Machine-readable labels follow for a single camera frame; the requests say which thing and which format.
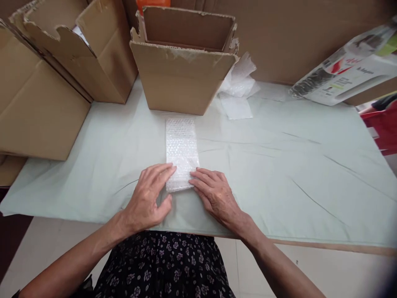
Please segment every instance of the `crumpled plastic bag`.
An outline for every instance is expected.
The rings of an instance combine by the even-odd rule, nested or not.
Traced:
[[[260,90],[250,76],[255,70],[256,66],[246,52],[223,80],[218,98],[230,120],[253,117],[247,98]]]

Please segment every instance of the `orange object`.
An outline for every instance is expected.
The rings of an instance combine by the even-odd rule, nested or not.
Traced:
[[[136,4],[138,5],[138,9],[139,9],[141,15],[143,15],[142,8],[144,6],[170,7],[171,6],[171,0],[136,0]]]

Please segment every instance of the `tile floor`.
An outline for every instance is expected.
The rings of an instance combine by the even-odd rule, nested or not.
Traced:
[[[72,246],[100,225],[35,217],[0,285],[0,297],[7,298]],[[236,297],[274,297],[250,251],[239,240],[216,238],[230,286]],[[278,246],[328,297],[373,297],[385,280],[394,259],[288,245]],[[92,271],[96,282],[106,255]]]

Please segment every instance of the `floral dress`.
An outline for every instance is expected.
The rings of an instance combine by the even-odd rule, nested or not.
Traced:
[[[95,298],[234,297],[214,237],[144,231],[116,246]]]

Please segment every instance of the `hand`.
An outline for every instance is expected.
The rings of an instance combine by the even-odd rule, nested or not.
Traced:
[[[224,173],[197,168],[189,180],[203,201],[205,210],[219,223],[237,234],[248,214],[238,206]]]
[[[156,199],[176,169],[172,163],[165,163],[150,166],[141,172],[130,202],[120,212],[118,227],[125,238],[160,224],[171,211],[170,194],[159,207]]]

